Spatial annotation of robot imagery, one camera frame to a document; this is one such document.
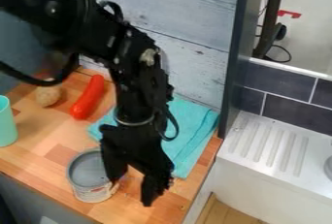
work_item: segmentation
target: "red vegetable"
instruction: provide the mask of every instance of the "red vegetable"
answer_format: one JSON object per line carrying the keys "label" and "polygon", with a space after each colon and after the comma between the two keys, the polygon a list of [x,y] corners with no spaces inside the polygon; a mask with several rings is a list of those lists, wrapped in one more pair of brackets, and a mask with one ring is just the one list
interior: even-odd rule
{"label": "red vegetable", "polygon": [[94,110],[104,93],[104,78],[100,75],[92,76],[88,86],[79,100],[70,108],[70,115],[76,119],[86,119]]}

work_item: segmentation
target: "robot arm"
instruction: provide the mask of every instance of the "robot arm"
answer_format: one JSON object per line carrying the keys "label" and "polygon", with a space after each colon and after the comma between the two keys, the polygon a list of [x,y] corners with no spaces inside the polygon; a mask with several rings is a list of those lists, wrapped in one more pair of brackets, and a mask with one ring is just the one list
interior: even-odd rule
{"label": "robot arm", "polygon": [[48,46],[73,54],[54,81],[30,78],[0,62],[0,70],[28,83],[50,86],[65,80],[78,54],[109,69],[116,85],[117,127],[101,127],[101,149],[107,175],[119,180],[131,165],[144,175],[141,201],[152,201],[169,188],[174,165],[161,148],[167,120],[179,127],[168,110],[173,87],[161,69],[154,40],[123,19],[113,2],[95,0],[0,0],[0,8],[32,24]]}

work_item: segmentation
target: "open can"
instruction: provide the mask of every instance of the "open can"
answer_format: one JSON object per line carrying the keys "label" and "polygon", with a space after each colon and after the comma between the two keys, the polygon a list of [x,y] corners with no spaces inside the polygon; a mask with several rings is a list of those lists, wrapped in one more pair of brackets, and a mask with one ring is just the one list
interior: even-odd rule
{"label": "open can", "polygon": [[100,203],[118,190],[106,176],[100,148],[86,150],[75,156],[67,168],[74,195],[85,203]]}

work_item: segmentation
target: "teal cloth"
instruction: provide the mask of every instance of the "teal cloth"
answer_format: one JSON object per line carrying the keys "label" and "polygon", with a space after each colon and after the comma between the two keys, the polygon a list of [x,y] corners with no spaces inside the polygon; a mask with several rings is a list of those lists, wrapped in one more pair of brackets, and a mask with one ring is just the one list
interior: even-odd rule
{"label": "teal cloth", "polygon": [[[173,176],[186,178],[213,135],[218,114],[179,97],[170,102],[169,106],[179,122],[180,133],[171,142],[163,141],[162,148],[175,165]],[[116,126],[114,110],[110,110],[108,114],[87,128],[89,135],[96,141],[102,139],[99,126],[103,124]],[[169,122],[166,136],[172,137],[174,132],[174,127]]]}

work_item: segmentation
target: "wooden surface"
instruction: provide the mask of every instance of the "wooden surface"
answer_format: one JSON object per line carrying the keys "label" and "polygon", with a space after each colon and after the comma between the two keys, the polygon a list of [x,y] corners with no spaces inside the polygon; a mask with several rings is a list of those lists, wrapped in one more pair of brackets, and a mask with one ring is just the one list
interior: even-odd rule
{"label": "wooden surface", "polygon": [[175,185],[151,208],[140,203],[142,175],[131,168],[111,199],[86,204],[74,197],[65,176],[66,166],[75,154],[96,146],[87,135],[86,126],[115,102],[114,86],[107,81],[107,93],[88,120],[76,121],[68,114],[91,74],[88,70],[72,74],[63,84],[63,98],[49,109],[36,105],[34,86],[22,84],[8,94],[19,138],[14,144],[0,148],[0,172],[100,223],[181,223],[214,162],[220,146],[216,137],[210,140],[189,177],[176,179]]}
{"label": "wooden surface", "polygon": [[256,218],[239,212],[218,201],[212,194],[205,204],[196,224],[264,224]]}

